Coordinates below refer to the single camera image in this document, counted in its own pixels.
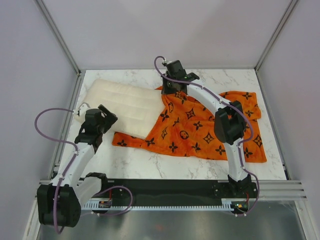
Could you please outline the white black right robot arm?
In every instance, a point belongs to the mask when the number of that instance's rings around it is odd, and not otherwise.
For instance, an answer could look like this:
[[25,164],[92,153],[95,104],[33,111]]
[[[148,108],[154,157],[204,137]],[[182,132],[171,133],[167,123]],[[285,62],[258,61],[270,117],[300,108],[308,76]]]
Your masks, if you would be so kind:
[[228,161],[228,191],[236,198],[244,195],[253,198],[256,186],[252,176],[246,170],[244,156],[244,136],[246,125],[250,122],[243,114],[239,101],[229,101],[201,85],[200,77],[195,73],[187,73],[179,60],[167,61],[164,57],[162,65],[166,72],[161,73],[163,92],[183,91],[195,98],[211,113],[214,114],[213,131],[223,144]]

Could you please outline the orange black patterned pillowcase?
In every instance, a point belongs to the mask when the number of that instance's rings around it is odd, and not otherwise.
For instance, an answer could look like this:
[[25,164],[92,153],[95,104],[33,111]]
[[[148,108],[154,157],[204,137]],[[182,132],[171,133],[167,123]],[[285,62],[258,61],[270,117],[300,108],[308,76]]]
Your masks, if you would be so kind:
[[[251,126],[246,126],[244,137],[253,135],[243,145],[247,163],[265,163],[258,120],[262,113],[255,92],[227,91],[220,94],[227,100],[239,101]],[[164,109],[146,138],[116,132],[112,145],[144,149],[174,157],[197,157],[207,160],[226,160],[226,150],[214,134],[215,117],[204,105],[183,92],[162,95]]]

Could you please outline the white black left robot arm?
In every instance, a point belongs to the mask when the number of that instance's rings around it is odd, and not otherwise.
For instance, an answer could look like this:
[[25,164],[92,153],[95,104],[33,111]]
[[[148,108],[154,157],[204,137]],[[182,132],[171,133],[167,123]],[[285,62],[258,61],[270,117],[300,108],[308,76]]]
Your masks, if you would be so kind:
[[82,207],[91,197],[105,197],[110,190],[104,173],[89,173],[80,183],[81,175],[103,142],[103,135],[118,120],[102,104],[87,109],[78,135],[71,145],[71,159],[48,184],[36,192],[38,219],[60,233],[64,227],[73,228],[80,219]]

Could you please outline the cream white pillow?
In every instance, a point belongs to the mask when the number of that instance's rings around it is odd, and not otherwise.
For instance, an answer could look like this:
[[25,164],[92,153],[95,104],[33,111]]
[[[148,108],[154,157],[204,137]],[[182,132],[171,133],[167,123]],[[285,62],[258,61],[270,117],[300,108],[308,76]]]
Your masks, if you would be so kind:
[[[148,89],[105,79],[96,79],[84,100],[90,109],[105,106],[118,118],[111,127],[115,132],[145,139],[165,109],[160,90]],[[85,116],[75,117],[81,124]]]

